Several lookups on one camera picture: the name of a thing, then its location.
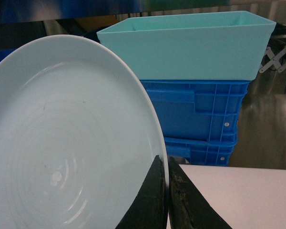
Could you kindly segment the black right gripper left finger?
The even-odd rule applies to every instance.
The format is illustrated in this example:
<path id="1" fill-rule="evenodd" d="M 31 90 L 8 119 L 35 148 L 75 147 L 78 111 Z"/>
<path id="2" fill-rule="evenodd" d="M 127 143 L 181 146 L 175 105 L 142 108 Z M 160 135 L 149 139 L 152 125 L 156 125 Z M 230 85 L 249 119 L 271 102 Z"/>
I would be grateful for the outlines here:
<path id="1" fill-rule="evenodd" d="M 164 166 L 157 155 L 117 229 L 163 229 L 167 222 Z"/>

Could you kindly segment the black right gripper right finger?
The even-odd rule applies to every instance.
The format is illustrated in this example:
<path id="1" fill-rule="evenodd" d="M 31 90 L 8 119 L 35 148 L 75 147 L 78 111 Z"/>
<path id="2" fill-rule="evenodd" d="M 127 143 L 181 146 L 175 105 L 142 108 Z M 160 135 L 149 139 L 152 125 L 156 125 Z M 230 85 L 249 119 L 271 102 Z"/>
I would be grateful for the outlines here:
<path id="1" fill-rule="evenodd" d="M 231 226 L 210 206 L 173 157 L 169 157 L 168 166 L 171 228 L 230 229 Z"/>

